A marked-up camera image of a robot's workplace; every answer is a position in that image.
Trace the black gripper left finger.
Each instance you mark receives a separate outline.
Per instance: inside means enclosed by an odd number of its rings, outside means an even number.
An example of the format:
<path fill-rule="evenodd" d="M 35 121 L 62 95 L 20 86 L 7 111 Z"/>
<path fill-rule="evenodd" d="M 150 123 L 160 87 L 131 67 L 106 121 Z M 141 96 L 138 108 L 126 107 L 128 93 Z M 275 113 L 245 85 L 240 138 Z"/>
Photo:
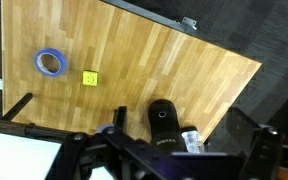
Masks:
<path fill-rule="evenodd" d="M 65 138 L 61 152 L 61 180 L 87 180 L 100 166 L 114 178 L 122 177 L 117 150 L 101 134 L 91 137 L 84 133 L 70 134 Z"/>

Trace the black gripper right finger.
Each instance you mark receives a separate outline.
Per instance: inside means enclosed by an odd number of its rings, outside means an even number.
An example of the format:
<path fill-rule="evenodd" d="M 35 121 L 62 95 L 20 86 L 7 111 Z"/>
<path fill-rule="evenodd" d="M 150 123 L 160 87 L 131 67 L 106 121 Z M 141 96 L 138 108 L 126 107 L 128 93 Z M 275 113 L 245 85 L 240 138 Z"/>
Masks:
<path fill-rule="evenodd" d="M 276 128 L 264 128 L 253 143 L 239 180 L 275 180 L 282 155 L 282 135 Z"/>

